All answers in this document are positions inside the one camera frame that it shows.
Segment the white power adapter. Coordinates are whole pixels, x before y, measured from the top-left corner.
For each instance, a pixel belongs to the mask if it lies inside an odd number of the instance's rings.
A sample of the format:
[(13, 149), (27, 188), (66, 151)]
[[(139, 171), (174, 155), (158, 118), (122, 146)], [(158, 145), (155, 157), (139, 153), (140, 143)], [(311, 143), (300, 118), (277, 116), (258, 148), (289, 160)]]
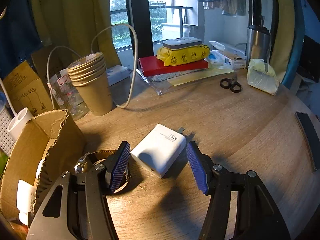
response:
[(162, 178), (185, 148), (186, 141), (181, 133), (157, 124), (131, 150), (131, 156), (152, 174)]

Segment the white pill bottle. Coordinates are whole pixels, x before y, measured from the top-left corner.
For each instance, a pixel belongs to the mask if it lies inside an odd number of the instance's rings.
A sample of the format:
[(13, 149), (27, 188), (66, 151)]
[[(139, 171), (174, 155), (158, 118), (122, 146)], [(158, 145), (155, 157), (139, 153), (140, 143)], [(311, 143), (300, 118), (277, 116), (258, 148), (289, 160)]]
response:
[(22, 224), (28, 225), (28, 214), (33, 211), (35, 203), (36, 188), (23, 181), (18, 181), (16, 206), (19, 210), (19, 220)]

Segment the white plastic basket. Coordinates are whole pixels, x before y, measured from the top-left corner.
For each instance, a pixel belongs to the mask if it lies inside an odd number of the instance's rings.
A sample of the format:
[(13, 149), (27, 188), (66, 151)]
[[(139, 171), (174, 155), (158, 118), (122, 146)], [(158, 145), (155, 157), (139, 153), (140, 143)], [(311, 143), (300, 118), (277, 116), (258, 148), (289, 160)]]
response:
[(12, 120), (12, 116), (6, 106), (3, 106), (0, 113), (0, 147), (1, 150), (10, 156), (15, 144), (15, 140), (9, 134), (7, 128)]

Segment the white desk lamp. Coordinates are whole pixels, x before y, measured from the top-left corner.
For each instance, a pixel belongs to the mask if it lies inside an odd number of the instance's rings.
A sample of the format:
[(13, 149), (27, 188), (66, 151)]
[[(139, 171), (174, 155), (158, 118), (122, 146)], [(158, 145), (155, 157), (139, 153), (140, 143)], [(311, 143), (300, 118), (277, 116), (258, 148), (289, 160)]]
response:
[(18, 138), (20, 137), (25, 125), (27, 124), (27, 122), (30, 119), (32, 119), (33, 115), (31, 114), (31, 112), (29, 111), (29, 109), (27, 107), (23, 108), (21, 111), (19, 111), (17, 113), (11, 103), (11, 100), (9, 98), (9, 95), (7, 93), (7, 90), (6, 90), (2, 80), (1, 80), (1, 88), (3, 89), (3, 92), (5, 94), (7, 102), (8, 102), (8, 104), (14, 114), (14, 118), (10, 121), (10, 123), (7, 127), (7, 132), (10, 134), (12, 139), (17, 141)]

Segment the black smartphone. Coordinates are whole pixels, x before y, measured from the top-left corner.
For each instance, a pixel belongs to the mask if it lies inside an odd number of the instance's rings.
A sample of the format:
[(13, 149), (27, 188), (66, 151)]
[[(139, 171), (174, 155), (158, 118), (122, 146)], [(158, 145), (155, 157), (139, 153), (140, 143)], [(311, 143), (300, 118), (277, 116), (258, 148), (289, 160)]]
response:
[(296, 112), (296, 119), (304, 135), (311, 165), (314, 171), (319, 170), (319, 137), (316, 129), (306, 113)]

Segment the clear plastic jar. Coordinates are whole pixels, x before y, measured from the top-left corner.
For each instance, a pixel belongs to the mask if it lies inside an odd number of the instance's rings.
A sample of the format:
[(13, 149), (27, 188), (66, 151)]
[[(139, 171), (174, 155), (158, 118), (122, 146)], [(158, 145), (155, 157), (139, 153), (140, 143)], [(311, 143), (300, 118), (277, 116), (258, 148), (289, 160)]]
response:
[(79, 120), (89, 112), (89, 108), (73, 86), (67, 69), (59, 71), (49, 79), (52, 95), (61, 109), (67, 109), (74, 120)]

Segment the brown lamp packaging box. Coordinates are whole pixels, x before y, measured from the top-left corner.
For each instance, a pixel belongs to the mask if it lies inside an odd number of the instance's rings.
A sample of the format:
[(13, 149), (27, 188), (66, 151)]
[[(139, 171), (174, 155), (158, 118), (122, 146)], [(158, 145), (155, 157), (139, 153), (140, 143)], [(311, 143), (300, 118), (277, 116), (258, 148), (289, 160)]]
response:
[(19, 64), (3, 80), (3, 84), (17, 113), (25, 107), (33, 116), (53, 110), (47, 90), (27, 61)]

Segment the black scissors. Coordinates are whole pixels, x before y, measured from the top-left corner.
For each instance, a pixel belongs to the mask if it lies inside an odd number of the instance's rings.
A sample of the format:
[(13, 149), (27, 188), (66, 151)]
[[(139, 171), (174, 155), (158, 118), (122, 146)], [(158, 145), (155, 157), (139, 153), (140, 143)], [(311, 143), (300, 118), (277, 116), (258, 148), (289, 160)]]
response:
[(220, 87), (223, 89), (229, 89), (233, 93), (240, 93), (242, 91), (242, 86), (238, 83), (237, 77), (221, 79)]

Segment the stack of paper cups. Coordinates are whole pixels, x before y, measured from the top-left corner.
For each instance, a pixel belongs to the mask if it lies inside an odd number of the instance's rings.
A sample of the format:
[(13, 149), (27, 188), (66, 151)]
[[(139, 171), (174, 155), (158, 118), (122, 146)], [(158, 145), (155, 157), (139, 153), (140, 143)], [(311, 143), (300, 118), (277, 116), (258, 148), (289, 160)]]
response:
[(105, 115), (113, 107), (106, 70), (101, 52), (82, 57), (67, 68), (72, 85), (95, 116)]

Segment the yellow tissue pack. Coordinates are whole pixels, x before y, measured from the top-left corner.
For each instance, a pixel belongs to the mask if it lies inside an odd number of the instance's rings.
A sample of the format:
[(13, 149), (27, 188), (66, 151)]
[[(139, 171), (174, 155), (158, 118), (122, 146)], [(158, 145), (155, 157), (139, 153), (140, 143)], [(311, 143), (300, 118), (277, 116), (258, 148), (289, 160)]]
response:
[(248, 85), (265, 93), (276, 95), (280, 81), (274, 69), (263, 59), (250, 59), (247, 70)]

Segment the white small boxes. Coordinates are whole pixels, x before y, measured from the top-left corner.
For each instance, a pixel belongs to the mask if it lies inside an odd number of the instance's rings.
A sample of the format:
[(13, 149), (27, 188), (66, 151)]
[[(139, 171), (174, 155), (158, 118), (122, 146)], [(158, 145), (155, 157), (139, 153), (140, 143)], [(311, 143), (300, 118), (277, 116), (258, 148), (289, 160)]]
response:
[(209, 41), (209, 44), (213, 47), (213, 50), (210, 51), (206, 60), (211, 65), (220, 65), (220, 69), (229, 68), (235, 70), (246, 68), (247, 58), (243, 50), (218, 41)]

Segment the yellow teal curtain right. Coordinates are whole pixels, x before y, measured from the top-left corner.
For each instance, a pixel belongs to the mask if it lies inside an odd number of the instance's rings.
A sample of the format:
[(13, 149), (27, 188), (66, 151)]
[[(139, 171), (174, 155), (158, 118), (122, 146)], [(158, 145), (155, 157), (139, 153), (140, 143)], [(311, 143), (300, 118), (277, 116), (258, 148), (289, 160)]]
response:
[(296, 76), (303, 48), (305, 24), (300, 0), (277, 0), (278, 19), (270, 65), (288, 89)]

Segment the yellow duck pouch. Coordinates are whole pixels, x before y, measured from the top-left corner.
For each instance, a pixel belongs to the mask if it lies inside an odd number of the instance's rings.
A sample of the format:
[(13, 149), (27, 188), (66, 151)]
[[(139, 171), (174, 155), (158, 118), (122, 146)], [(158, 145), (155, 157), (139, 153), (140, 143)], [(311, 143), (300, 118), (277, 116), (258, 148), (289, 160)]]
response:
[(157, 51), (157, 59), (163, 61), (167, 66), (179, 66), (205, 59), (210, 54), (210, 48), (207, 45), (197, 45), (182, 49), (169, 49), (161, 47)]

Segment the steel thermos mug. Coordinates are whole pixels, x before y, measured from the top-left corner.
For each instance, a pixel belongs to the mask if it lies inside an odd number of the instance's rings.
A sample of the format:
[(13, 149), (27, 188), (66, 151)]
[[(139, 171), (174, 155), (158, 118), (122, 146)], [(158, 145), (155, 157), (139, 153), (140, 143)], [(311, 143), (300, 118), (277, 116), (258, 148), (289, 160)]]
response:
[(250, 24), (247, 29), (247, 64), (249, 64), (250, 59), (261, 59), (267, 63), (270, 54), (270, 45), (271, 34), (269, 30), (264, 27), (263, 16), (259, 16), (258, 25)]

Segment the grey white case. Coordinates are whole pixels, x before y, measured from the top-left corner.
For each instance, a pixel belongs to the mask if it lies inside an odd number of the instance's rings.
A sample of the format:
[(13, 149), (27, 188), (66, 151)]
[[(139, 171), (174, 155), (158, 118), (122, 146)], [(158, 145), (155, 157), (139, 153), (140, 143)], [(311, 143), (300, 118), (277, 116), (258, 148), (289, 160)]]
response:
[(202, 40), (195, 37), (180, 37), (163, 41), (163, 47), (177, 50), (202, 44)]

